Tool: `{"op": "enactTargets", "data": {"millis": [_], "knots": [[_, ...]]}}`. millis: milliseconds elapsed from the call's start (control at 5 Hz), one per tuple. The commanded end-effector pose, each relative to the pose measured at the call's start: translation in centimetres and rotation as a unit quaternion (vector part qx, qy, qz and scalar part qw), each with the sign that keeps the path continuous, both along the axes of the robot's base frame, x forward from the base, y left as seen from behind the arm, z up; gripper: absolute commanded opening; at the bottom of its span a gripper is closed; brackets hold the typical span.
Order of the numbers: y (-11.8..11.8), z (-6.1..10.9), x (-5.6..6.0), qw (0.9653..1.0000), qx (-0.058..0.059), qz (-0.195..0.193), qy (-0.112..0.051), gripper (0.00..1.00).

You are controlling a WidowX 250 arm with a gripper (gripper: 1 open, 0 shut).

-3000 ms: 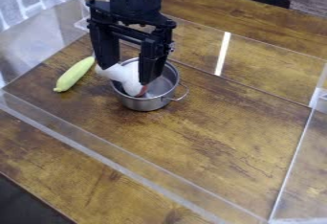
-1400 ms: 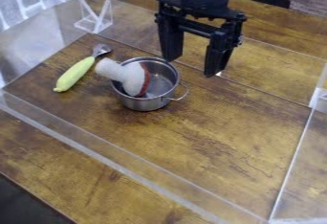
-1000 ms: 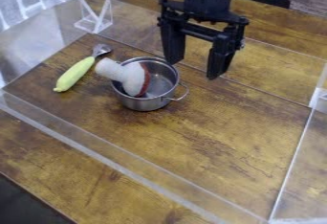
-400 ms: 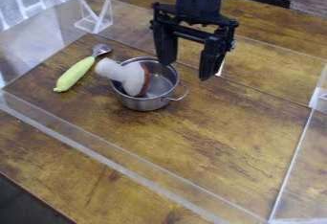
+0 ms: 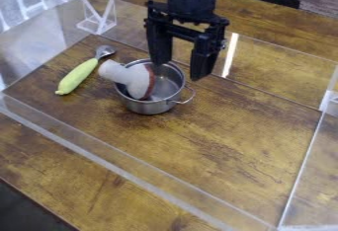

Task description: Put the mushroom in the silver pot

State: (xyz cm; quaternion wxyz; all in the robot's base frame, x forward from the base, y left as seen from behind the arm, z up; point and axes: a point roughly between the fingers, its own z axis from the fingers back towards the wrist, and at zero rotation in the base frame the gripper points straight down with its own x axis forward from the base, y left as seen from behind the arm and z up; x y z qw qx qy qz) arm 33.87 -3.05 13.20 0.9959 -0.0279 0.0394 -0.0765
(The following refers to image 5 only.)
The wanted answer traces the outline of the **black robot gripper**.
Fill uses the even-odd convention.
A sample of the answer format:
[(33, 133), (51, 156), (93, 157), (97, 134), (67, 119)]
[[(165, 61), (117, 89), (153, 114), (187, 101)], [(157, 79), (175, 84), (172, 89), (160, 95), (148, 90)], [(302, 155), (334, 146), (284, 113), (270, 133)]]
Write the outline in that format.
[(172, 39), (194, 43), (190, 56), (190, 79), (198, 81), (214, 69), (224, 44), (230, 22), (218, 16), (216, 0), (148, 0), (145, 19), (149, 57), (156, 65), (171, 61)]

